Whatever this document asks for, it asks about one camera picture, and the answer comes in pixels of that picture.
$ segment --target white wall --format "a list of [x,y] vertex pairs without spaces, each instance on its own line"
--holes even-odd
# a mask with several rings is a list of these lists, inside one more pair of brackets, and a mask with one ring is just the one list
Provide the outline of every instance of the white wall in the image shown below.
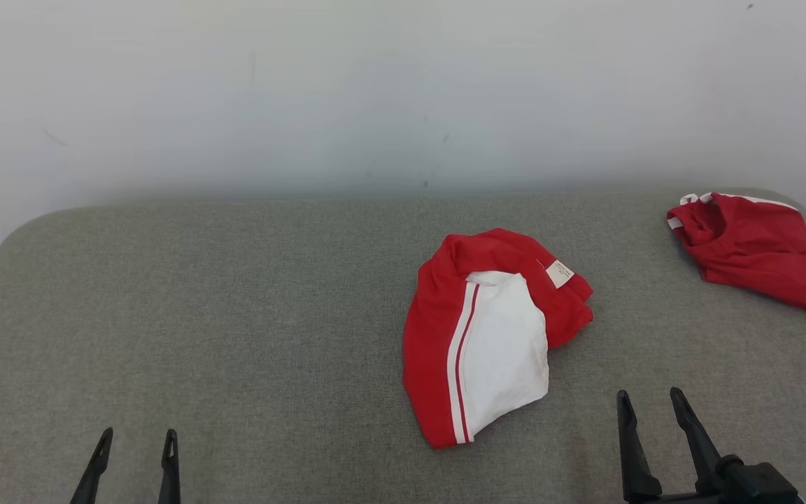
[[534,181],[806,204],[806,0],[0,0],[0,242],[153,195]]

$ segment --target clothing label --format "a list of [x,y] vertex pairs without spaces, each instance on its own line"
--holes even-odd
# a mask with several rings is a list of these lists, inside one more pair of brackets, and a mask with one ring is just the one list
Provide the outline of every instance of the clothing label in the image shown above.
[[556,289],[560,289],[564,284],[568,284],[570,277],[574,276],[574,272],[568,269],[566,265],[563,265],[562,261],[558,259],[553,262],[553,265],[546,268],[546,273],[549,274],[549,278],[553,279],[553,284],[556,285]]

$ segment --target gray mattress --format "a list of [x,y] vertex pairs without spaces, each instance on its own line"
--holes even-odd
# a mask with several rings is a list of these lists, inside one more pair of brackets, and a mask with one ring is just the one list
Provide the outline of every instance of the gray mattress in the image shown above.
[[[69,501],[109,426],[99,502],[156,501],[167,428],[185,502],[619,502],[619,389],[665,492],[690,491],[670,386],[806,500],[806,311],[704,283],[665,223],[685,192],[33,220],[0,248],[0,502]],[[435,452],[400,380],[416,270],[497,226],[584,275],[595,321],[550,352],[546,398]]]

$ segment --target white stripe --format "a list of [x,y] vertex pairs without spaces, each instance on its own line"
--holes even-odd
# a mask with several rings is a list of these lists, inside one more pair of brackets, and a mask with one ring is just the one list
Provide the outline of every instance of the white stripe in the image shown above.
[[[462,354],[460,355],[460,369],[458,369],[458,375],[460,375],[460,385],[461,385],[461,392],[462,392],[462,410],[465,414],[465,428],[467,429],[466,433],[466,440],[474,441],[474,436],[471,435],[471,415],[468,414],[468,395],[466,393],[466,383],[465,383],[465,351],[468,348],[468,339],[471,338],[471,334],[474,332],[474,323],[477,322],[479,317],[477,316],[477,312],[479,312],[481,307],[481,294],[486,293],[486,289],[479,289],[477,291],[477,296],[474,298],[474,311],[469,313],[471,316],[471,323],[467,328],[467,331],[464,334],[465,341],[462,342]],[[468,303],[468,309],[471,310],[471,300],[466,301]]]
[[465,325],[468,323],[468,316],[471,314],[471,299],[474,297],[474,283],[465,284],[465,297],[462,300],[462,312],[460,319],[456,323],[453,331],[453,339],[450,341],[450,348],[447,350],[447,386],[450,387],[450,412],[453,416],[453,433],[456,434],[456,442],[465,442],[465,433],[462,431],[462,412],[458,404],[458,389],[456,387],[456,354],[458,345],[464,336]]
[[718,192],[717,194],[722,195],[722,197],[732,197],[732,198],[745,198],[748,201],[754,203],[770,203],[770,204],[778,204],[780,207],[791,208],[794,211],[799,211],[797,208],[793,207],[790,204],[785,204],[781,201],[773,201],[772,199],[763,199],[763,198],[755,198],[755,197],[743,197],[743,195],[727,195],[726,192]]

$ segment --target black mount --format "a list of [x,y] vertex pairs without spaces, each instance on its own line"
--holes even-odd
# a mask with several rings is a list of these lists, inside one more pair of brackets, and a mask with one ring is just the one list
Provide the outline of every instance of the black mount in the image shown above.
[[618,438],[621,441],[623,497],[630,504],[803,504],[796,488],[769,463],[745,465],[738,456],[720,456],[682,390],[671,388],[677,423],[686,434],[698,479],[695,493],[661,495],[649,471],[636,431],[636,412],[625,390],[618,392]]
[[[101,435],[98,446],[92,452],[92,459],[86,466],[83,477],[70,504],[94,504],[95,496],[99,491],[99,478],[105,469],[108,469],[108,457],[111,453],[111,440],[114,438],[114,430],[105,428],[105,433]],[[181,504],[179,498],[179,443],[176,439],[176,431],[167,431],[167,440],[164,442],[164,455],[160,457],[160,466],[164,469],[164,477],[160,481],[160,495],[157,497],[157,504]]]

